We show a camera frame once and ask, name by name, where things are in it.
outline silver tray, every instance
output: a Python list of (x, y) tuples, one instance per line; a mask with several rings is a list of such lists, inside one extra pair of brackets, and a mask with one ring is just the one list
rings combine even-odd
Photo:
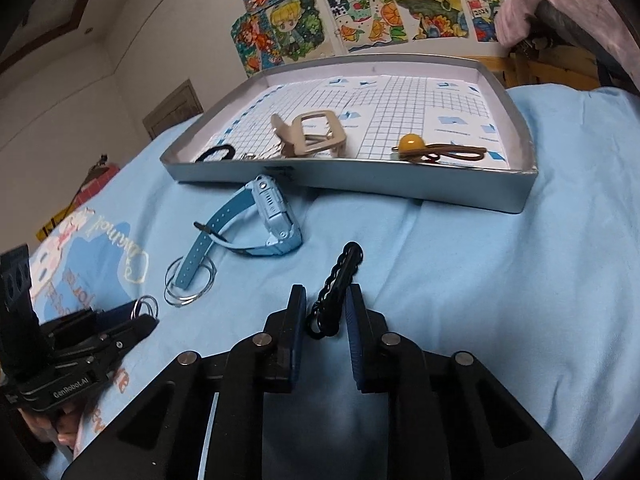
[[(511, 169), (496, 170), (397, 160), (280, 158), (192, 162), (212, 134), (272, 86), (331, 77), (372, 75), (460, 79), (481, 89), (500, 132)], [(196, 120), (160, 160), (178, 182), (246, 183), (266, 173), (300, 186), (434, 200), (508, 213), (524, 208), (538, 175), (524, 118), (480, 62), (427, 54), (360, 54), (281, 66), (253, 76)]]

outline wall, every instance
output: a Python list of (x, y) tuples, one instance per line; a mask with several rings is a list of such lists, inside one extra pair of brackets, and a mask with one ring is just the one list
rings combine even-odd
[(27, 242), (73, 197), (101, 153), (125, 164), (136, 133), (101, 45), (62, 57), (0, 100), (0, 251)]
[[(185, 79), (205, 110), (246, 79), (229, 31), (242, 0), (128, 0), (105, 40), (118, 87), (136, 128)], [(421, 41), (377, 52), (500, 56), (496, 44)]]

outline light blue bedsheet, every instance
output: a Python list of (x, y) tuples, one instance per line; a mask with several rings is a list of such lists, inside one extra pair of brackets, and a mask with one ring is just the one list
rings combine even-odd
[[(561, 86), (510, 95), (540, 166), (522, 214), (284, 188), (302, 247), (279, 258), (214, 248), (213, 288), (180, 310), (162, 300), (165, 270), (195, 240), (193, 221), (238, 186), (176, 184), (158, 158), (187, 124), (162, 134), (32, 258), (41, 320), (141, 294), (160, 304), (155, 332), (85, 417), (79, 449), (180, 352), (228, 351), (286, 307), (294, 283), (312, 301), (356, 240), (367, 306), (425, 350), (473, 352), (594, 478), (640, 412), (640, 101)], [(305, 339), (295, 392), (267, 396), (264, 417), (266, 480), (386, 478), (386, 399), (357, 391), (344, 326)]]

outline pink cloth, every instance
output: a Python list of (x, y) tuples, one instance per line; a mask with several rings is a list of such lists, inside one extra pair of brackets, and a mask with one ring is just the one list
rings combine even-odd
[[(512, 47), (529, 35), (527, 16), (542, 0), (505, 0), (495, 19), (500, 44)], [(587, 31), (620, 63), (640, 89), (640, 48), (609, 0), (549, 0)]]

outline black strap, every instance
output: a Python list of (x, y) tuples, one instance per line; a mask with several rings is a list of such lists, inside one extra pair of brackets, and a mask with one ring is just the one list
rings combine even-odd
[(236, 156), (236, 149), (231, 144), (220, 144), (219, 146), (214, 146), (213, 148), (206, 150), (196, 159), (196, 162), (204, 162), (208, 156), (220, 152), (221, 150), (226, 150), (226, 155), (222, 157), (222, 160), (231, 160)]

